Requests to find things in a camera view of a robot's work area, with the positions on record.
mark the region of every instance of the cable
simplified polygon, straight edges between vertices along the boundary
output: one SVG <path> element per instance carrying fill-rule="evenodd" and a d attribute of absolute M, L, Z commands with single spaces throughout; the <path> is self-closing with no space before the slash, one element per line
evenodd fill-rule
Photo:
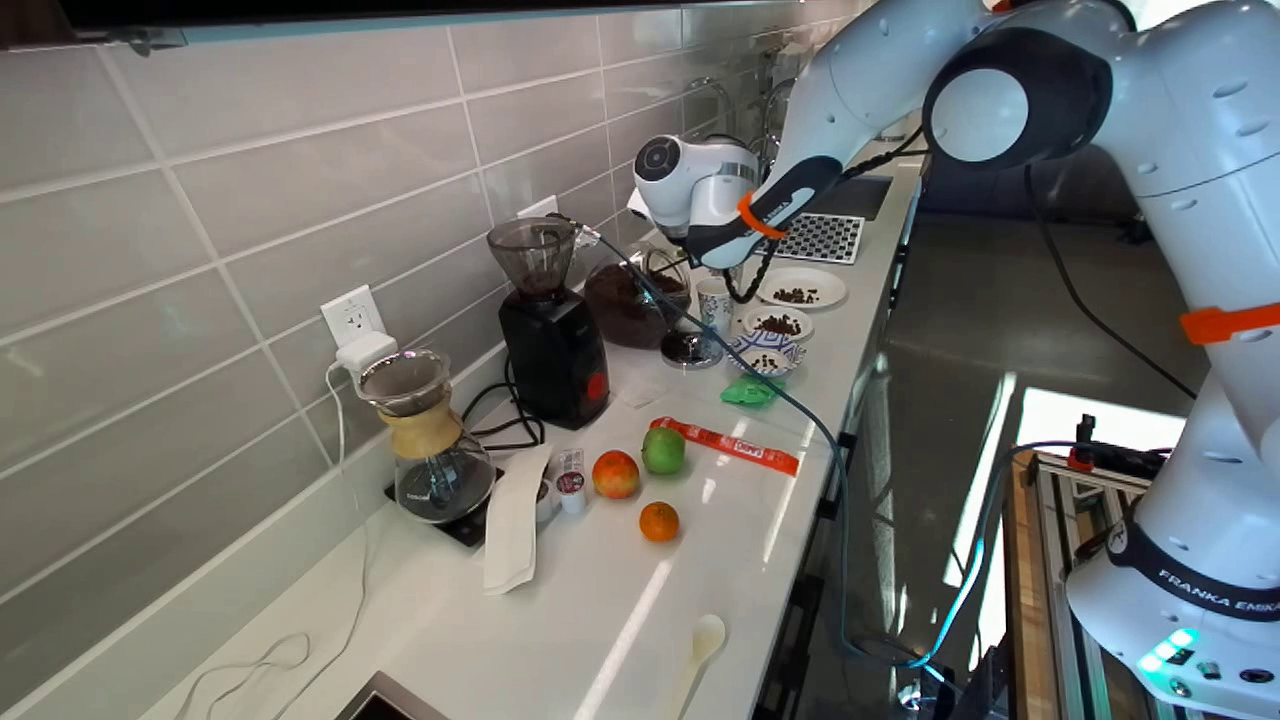
<path fill-rule="evenodd" d="M 278 657 L 286 642 L 292 642 L 292 638 L 305 638 L 301 658 L 292 658 L 292 664 L 274 658 L 274 657 Z M 206 670 L 197 670 L 197 681 L 187 682 L 187 690 L 183 690 L 183 699 L 181 699 L 181 709 L 178 709 L 178 720 L 183 720 L 183 714 L 193 710 L 202 682 L 206 682 L 210 677 L 215 677 L 215 670 L 248 670 L 248 677 L 238 681 L 234 688 L 224 688 L 224 690 L 206 709 L 206 714 L 214 714 L 221 699 L 238 697 L 238 690 L 240 690 L 246 682 L 251 682 L 262 670 L 301 668 L 301 664 L 307 664 L 307 658 L 313 658 L 313 636 L 307 636 L 307 630 L 288 630 L 288 636 L 281 636 L 274 646 L 264 646 L 264 653 L 262 653 L 255 658 L 248 658 L 248 664 L 215 664 L 215 668 L 206 668 Z"/>
<path fill-rule="evenodd" d="M 839 452 L 838 431 L 831 431 L 808 402 L 801 402 L 801 400 L 795 400 L 794 393 L 786 393 L 778 380 L 759 376 L 712 325 L 704 325 L 702 315 L 683 311 L 669 293 L 659 293 L 655 283 L 648 283 L 648 275 L 637 270 L 637 269 L 629 263 L 629 255 L 624 255 L 608 235 L 599 235 L 599 245 L 606 245 L 613 255 L 624 261 L 622 269 L 624 269 L 655 304 L 666 304 L 674 315 L 683 315 L 691 328 L 702 328 L 707 340 L 717 340 L 754 380 L 769 383 L 779 400 L 788 400 L 801 417 L 808 417 L 808 418 L 815 422 L 815 431 L 830 440 L 830 448 Z"/>
<path fill-rule="evenodd" d="M 523 426 L 528 443 L 481 443 L 481 448 L 483 448 L 483 452 L 520 452 L 520 448 L 538 448 L 538 443 L 550 440 L 550 422 L 538 418 L 538 417 L 520 402 L 520 393 L 516 393 L 516 380 L 514 380 L 514 358 L 505 363 L 505 380 L 481 386 L 481 393 L 472 394 L 472 402 L 463 407 L 460 418 L 470 422 L 472 410 L 481 407 L 481 400 L 493 394 L 493 393 L 507 393 L 507 394 L 514 394 L 516 418 L 501 418 L 501 422 L 493 422 L 493 426 L 470 426 L 470 440 L 501 435 L 501 431 L 507 431 L 507 426 L 516 426 L 516 422 Z"/>
<path fill-rule="evenodd" d="M 1132 340 L 1123 340 L 1109 321 L 1100 321 L 1100 315 L 1084 304 L 1084 297 L 1080 297 L 1080 289 L 1076 289 L 1076 280 L 1071 280 L 1071 270 L 1068 270 L 1068 263 L 1066 263 L 1066 253 L 1059 253 L 1059 245 L 1055 245 L 1055 235 L 1054 235 L 1054 226 L 1050 226 L 1050 215 L 1044 215 L 1044 205 L 1040 205 L 1040 193 L 1036 193 L 1036 169 L 1032 169 L 1032 163 L 1025 163 L 1025 193 L 1028 193 L 1028 205 L 1032 205 L 1040 238 L 1044 238 L 1044 249 L 1050 249 L 1050 261 L 1054 261 L 1055 275 L 1066 280 L 1066 289 L 1068 289 L 1071 304 L 1080 307 L 1080 315 L 1094 321 L 1103 336 L 1112 336 L 1112 340 L 1116 340 L 1123 353 L 1132 353 L 1139 363 L 1147 363 L 1158 376 L 1164 376 L 1172 386 L 1180 386 L 1188 400 L 1198 400 L 1191 383 L 1176 380 L 1164 363 L 1158 363 L 1147 353 L 1139 353 Z"/>
<path fill-rule="evenodd" d="M 870 157 L 870 160 L 862 160 L 862 163 L 847 163 L 847 171 L 839 171 L 839 178 L 863 174 L 863 171 L 871 171 L 871 169 L 882 169 L 882 163 L 890 163 L 890 160 L 897 160 L 897 157 L 908 157 L 908 147 L 912 147 L 919 137 L 924 137 L 924 124 L 915 124 L 912 137 L 905 137 L 905 141 L 894 142 L 890 151 Z"/>
<path fill-rule="evenodd" d="M 339 466 L 339 465 L 350 461 L 350 410 L 345 410 L 345 394 L 339 394 L 336 383 L 332 383 L 332 372 L 339 372 L 339 363 L 330 363 L 330 366 L 325 366 L 325 386 L 330 386 L 332 407 L 336 407 L 336 466 Z M 305 688 L 313 688 L 313 681 L 350 653 L 350 642 L 352 642 L 352 636 L 356 636 L 356 626 L 361 626 L 361 616 L 365 616 L 365 601 L 367 601 L 367 533 L 365 533 L 365 556 L 361 556 L 361 601 L 356 601 L 356 616 L 352 616 L 350 638 L 345 638 L 345 646 L 339 646 L 336 657 L 330 657 L 330 658 L 307 677 Z M 274 657 L 278 657 L 286 642 L 292 642 L 292 638 L 305 642 L 301 658 L 274 658 Z M 181 699 L 181 709 L 178 709 L 178 720 L 183 720 L 183 714 L 193 710 L 197 690 L 202 690 L 202 682 L 206 682 L 210 677 L 248 668 L 246 681 L 229 682 L 221 697 L 210 699 L 206 714 L 214 720 L 215 709 L 221 709 L 224 699 L 234 699 L 238 690 L 246 690 L 251 681 L 262 681 L 262 670 L 292 670 L 292 668 L 305 668 L 305 664 L 313 658 L 313 653 L 315 653 L 313 630 L 288 630 L 288 636 L 281 636 L 264 657 L 255 657 L 255 658 L 248 658 L 248 664 L 215 664 L 215 668 L 206 668 L 206 670 L 197 670 L 197 681 L 187 682 L 187 690 L 183 690 L 183 699 Z"/>
<path fill-rule="evenodd" d="M 915 658 L 912 658 L 912 668 L 929 668 L 929 664 L 937 658 L 937 653 L 943 646 L 943 638 L 948 638 L 948 636 L 951 636 L 951 626 L 956 626 L 956 616 L 960 616 L 960 609 L 963 609 L 963 601 L 969 601 L 969 590 L 972 590 L 978 577 L 983 571 L 983 558 L 989 558 L 989 539 L 978 539 L 978 543 L 972 543 L 969 577 L 963 577 L 963 582 L 960 582 L 960 590 L 956 590 L 951 609 L 943 613 L 943 620 L 942 620 L 942 626 L 937 626 L 937 636 L 932 636 L 929 653 L 924 653 L 924 657 L 915 657 Z"/>
<path fill-rule="evenodd" d="M 731 270 L 721 270 L 721 275 L 725 275 L 725 293 L 727 293 L 736 304 L 754 304 L 756 293 L 759 293 L 759 283 L 764 283 L 764 270 L 769 270 L 773 255 L 778 255 L 778 245 L 764 245 L 759 269 L 756 269 L 756 275 L 754 275 L 754 283 L 748 283 L 746 293 L 731 283 Z"/>
<path fill-rule="evenodd" d="M 332 410 L 336 410 L 336 466 L 345 466 L 350 461 L 350 410 L 345 410 L 345 394 L 336 393 L 332 383 L 332 372 L 336 363 L 330 363 L 325 372 L 325 386 L 332 394 Z M 361 526 L 361 594 L 356 594 L 356 613 L 352 613 L 352 622 L 350 622 L 350 636 L 345 642 L 278 709 L 274 720 L 281 720 L 356 638 L 356 626 L 365 620 L 365 609 L 367 609 L 367 568 L 374 568 L 374 550 L 367 550 L 367 522 Z"/>

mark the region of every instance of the appliance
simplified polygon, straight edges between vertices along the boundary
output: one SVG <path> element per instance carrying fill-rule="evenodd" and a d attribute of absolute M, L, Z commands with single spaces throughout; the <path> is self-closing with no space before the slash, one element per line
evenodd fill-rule
<path fill-rule="evenodd" d="M 608 363 L 592 307 L 565 289 L 579 222 L 520 215 L 490 233 L 490 249 L 516 283 L 501 307 L 514 394 L 550 422 L 585 426 L 608 407 Z"/>
<path fill-rule="evenodd" d="M 361 394 L 389 422 L 397 479 L 389 497 L 456 537 L 472 514 L 483 514 L 483 503 L 496 482 L 490 454 L 463 440 L 463 422 L 453 410 L 449 354 L 439 353 L 397 353 L 361 376 Z"/>

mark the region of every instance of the black cable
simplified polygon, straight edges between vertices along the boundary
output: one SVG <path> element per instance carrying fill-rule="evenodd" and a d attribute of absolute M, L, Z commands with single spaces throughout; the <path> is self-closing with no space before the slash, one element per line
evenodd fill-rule
<path fill-rule="evenodd" d="M 520 448 L 538 448 L 538 443 L 550 440 L 546 418 L 538 418 L 538 417 L 520 402 L 520 393 L 516 393 L 516 383 L 514 383 L 514 358 L 505 358 L 505 380 L 496 380 L 496 383 L 490 383 L 490 386 L 481 386 L 481 393 L 472 394 L 472 402 L 463 407 L 463 422 L 470 422 L 470 417 L 481 407 L 481 400 L 493 394 L 493 393 L 507 393 L 507 394 L 514 394 L 516 418 L 501 418 L 501 422 L 493 422 L 493 426 L 470 426 L 470 435 L 472 435 L 472 440 L 483 440 L 483 435 L 496 435 L 496 431 L 507 431 L 507 426 L 520 422 L 523 435 L 528 435 L 528 443 L 481 443 L 483 452 L 520 452 Z"/>
<path fill-rule="evenodd" d="M 924 137 L 924 124 L 915 124 L 915 131 L 905 137 L 897 147 L 890 147 L 890 151 L 882 151 L 882 157 L 870 157 L 870 160 L 862 160 L 862 163 L 847 163 L 847 171 L 839 171 L 839 178 L 863 174 L 863 171 L 871 171 L 871 169 L 905 157 L 919 137 Z"/>
<path fill-rule="evenodd" d="M 764 270 L 769 270 L 773 255 L 778 255 L 778 245 L 764 245 L 764 261 L 759 261 L 759 269 L 756 269 L 756 275 L 754 275 L 754 283 L 748 283 L 746 293 L 731 283 L 731 270 L 721 270 L 721 275 L 725 275 L 725 293 L 727 293 L 736 304 L 754 304 L 756 293 L 759 293 L 759 283 L 764 283 Z"/>
<path fill-rule="evenodd" d="M 688 315 L 669 293 L 659 293 L 655 283 L 648 283 L 645 270 L 631 269 L 629 253 L 622 253 L 618 245 L 608 245 L 608 235 L 599 233 L 599 245 L 622 255 L 622 269 L 655 301 L 666 304 L 666 311 L 683 315 L 691 328 L 702 328 L 704 336 L 712 336 L 754 380 L 769 383 L 779 400 L 788 400 L 801 417 L 808 417 L 815 422 L 815 431 L 830 440 L 831 452 L 839 452 L 838 431 L 808 407 L 801 402 L 794 393 L 786 393 L 778 380 L 759 376 L 717 328 L 707 328 L 702 315 Z"/>
<path fill-rule="evenodd" d="M 1054 226 L 1050 226 L 1050 215 L 1044 215 L 1044 205 L 1040 205 L 1040 193 L 1036 193 L 1036 169 L 1032 169 L 1032 163 L 1025 163 L 1025 193 L 1028 193 L 1028 205 L 1032 205 L 1040 238 L 1044 238 L 1044 249 L 1050 249 L 1050 261 L 1054 261 L 1055 275 L 1066 280 L 1066 289 L 1068 289 L 1071 304 L 1080 307 L 1080 315 L 1094 321 L 1103 336 L 1112 336 L 1112 340 L 1116 340 L 1123 353 L 1132 353 L 1139 363 L 1147 363 L 1158 376 L 1164 376 L 1172 386 L 1180 386 L 1188 400 L 1198 400 L 1191 383 L 1186 383 L 1180 376 L 1172 376 L 1164 363 L 1158 363 L 1147 353 L 1139 353 L 1132 340 L 1123 340 L 1109 321 L 1100 321 L 1100 315 L 1084 304 L 1084 297 L 1080 297 L 1080 289 L 1076 289 L 1076 280 L 1071 280 L 1071 270 L 1068 270 L 1068 263 L 1066 263 L 1066 253 L 1059 253 L 1059 245 L 1055 245 L 1055 235 L 1054 235 Z"/>
<path fill-rule="evenodd" d="M 882 169 L 882 163 L 894 163 L 897 157 L 908 157 L 908 147 L 912 147 L 919 137 L 924 137 L 924 124 L 915 124 L 915 131 L 905 137 L 897 147 L 853 163 L 847 171 L 839 171 L 839 178 L 863 174 L 863 171 L 871 171 L 871 169 Z M 746 293 L 731 283 L 731 270 L 721 270 L 721 275 L 725 275 L 725 293 L 727 293 L 736 304 L 754 304 L 756 293 L 759 293 L 759 283 L 764 283 L 764 270 L 769 270 L 773 255 L 778 255 L 778 245 L 764 245 L 764 261 L 759 261 L 759 269 L 756 269 L 756 275 L 754 275 L 754 283 L 748 283 Z"/>
<path fill-rule="evenodd" d="M 496 383 L 481 386 L 481 393 L 472 394 L 472 402 L 463 407 L 463 418 L 472 418 L 472 410 L 481 407 L 481 400 L 493 394 L 493 393 L 501 393 L 501 386 L 507 386 L 507 383 L 496 380 Z"/>

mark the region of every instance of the bowl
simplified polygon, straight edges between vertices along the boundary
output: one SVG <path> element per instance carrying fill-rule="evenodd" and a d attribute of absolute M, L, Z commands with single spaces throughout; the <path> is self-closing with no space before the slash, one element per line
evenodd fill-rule
<path fill-rule="evenodd" d="M 606 263 L 588 275 L 585 297 L 606 340 L 629 348 L 659 348 L 659 340 L 688 311 L 688 289 L 679 280 L 645 270 L 637 263 Z"/>
<path fill-rule="evenodd" d="M 736 354 L 756 376 L 788 376 L 801 363 L 801 348 L 788 336 L 748 331 L 736 340 Z"/>

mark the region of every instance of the kitchen counter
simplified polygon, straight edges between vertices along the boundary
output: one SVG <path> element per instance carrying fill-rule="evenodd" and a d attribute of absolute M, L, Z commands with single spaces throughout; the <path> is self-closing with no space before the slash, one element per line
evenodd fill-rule
<path fill-rule="evenodd" d="M 788 393 L 831 431 L 846 426 L 857 376 L 870 363 L 883 289 L 915 211 L 919 160 L 897 160 L 883 174 L 894 185 L 863 233 L 862 261 L 853 269 L 825 263 L 847 283 L 847 297 L 813 311 L 815 331 L 788 380 Z M 514 594 L 483 594 L 483 556 L 397 503 L 379 503 L 385 465 L 367 454 L 385 448 L 365 448 L 365 465 L 352 454 L 352 466 L 313 486 L 332 497 L 332 506 L 313 513 L 313 522 L 339 522 L 350 513 L 352 533 L 193 677 L 160 688 L 166 697 L 151 697 L 151 709 L 142 703 L 146 714 L 171 720 L 183 703 L 187 714 L 210 714 L 210 703 L 215 703 L 215 714 L 278 714 L 286 703 L 286 714 L 336 714 L 374 670 L 389 670 L 456 720 L 648 720 L 669 703 L 688 630 L 704 613 L 725 616 L 727 646 L 704 670 L 688 714 L 754 714 L 815 503 L 830 492 L 831 448 L 786 400 L 769 410 L 721 402 L 721 386 L 736 376 L 727 363 L 679 372 L 655 353 L 608 343 L 608 410 L 585 431 L 550 431 L 550 443 L 579 448 L 585 461 L 606 448 L 642 452 L 653 417 L 679 417 L 748 443 L 795 452 L 795 479 L 688 443 L 691 466 L 683 479 L 645 479 L 642 499 L 592 499 L 585 514 L 559 513 L 540 533 L 538 581 Z M 637 514 L 648 499 L 679 506 L 679 543 L 655 549 L 642 537 Z M 288 537 L 264 526 L 234 550 L 268 543 L 281 550 Z M 68 710 L 68 697 L 93 690 L 48 690 L 30 710 Z"/>

